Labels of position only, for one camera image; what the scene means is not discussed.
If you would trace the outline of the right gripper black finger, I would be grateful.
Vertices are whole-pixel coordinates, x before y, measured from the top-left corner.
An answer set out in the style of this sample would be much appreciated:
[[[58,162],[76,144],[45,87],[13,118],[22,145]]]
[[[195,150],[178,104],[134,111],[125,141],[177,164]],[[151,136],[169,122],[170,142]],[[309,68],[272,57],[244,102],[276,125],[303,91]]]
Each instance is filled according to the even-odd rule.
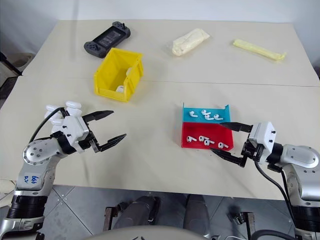
[[[223,160],[236,164],[242,168],[245,166],[245,161],[242,157],[234,156],[230,152],[221,149],[211,148],[210,150]]]
[[[240,122],[221,122],[220,125],[232,131],[245,132],[245,133],[250,133],[253,128],[252,125],[248,125]]]

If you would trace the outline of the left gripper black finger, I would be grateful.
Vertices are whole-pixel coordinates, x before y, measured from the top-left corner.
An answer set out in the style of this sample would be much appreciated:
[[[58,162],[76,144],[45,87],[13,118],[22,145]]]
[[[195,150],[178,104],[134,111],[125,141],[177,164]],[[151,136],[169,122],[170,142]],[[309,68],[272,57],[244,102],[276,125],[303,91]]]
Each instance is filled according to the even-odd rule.
[[[83,116],[83,121],[85,123],[88,123],[90,121],[98,121],[100,119],[106,118],[107,116],[113,114],[114,111],[113,110],[101,110],[101,111],[95,111],[89,114],[86,114]]]
[[[98,147],[98,150],[99,150],[100,152],[104,152],[104,151],[106,151],[106,150],[114,147],[115,145],[117,145],[117,144],[118,144],[120,141],[122,141],[126,136],[127,136],[127,134],[124,133],[124,134],[122,134],[122,135],[119,135],[119,136],[116,136],[116,137],[114,137],[114,138],[112,138],[112,139],[109,139],[109,140],[107,141],[107,143],[105,143],[105,144],[103,144],[103,145],[100,145],[100,146]]]

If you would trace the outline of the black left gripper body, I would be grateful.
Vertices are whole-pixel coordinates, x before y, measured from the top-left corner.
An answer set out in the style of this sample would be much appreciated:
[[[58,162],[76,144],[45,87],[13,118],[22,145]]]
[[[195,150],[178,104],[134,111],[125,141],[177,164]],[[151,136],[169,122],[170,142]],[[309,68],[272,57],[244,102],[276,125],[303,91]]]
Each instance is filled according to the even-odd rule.
[[[89,122],[96,121],[97,118],[95,116],[83,116],[82,119],[86,125],[86,130],[84,131],[84,135],[79,138],[78,144],[82,150],[92,148],[97,153],[100,151],[99,143],[89,127]]]

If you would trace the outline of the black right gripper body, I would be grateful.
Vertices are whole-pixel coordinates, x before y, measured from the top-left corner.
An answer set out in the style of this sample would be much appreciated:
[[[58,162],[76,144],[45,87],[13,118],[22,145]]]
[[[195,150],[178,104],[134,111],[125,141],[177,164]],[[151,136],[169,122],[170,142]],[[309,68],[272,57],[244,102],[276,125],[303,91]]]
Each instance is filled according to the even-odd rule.
[[[240,124],[239,130],[241,132],[248,133],[248,137],[243,144],[241,150],[240,166],[245,166],[247,159],[251,159],[254,162],[259,162],[263,153],[263,145],[257,142],[255,137],[257,131],[259,130],[260,124]]]

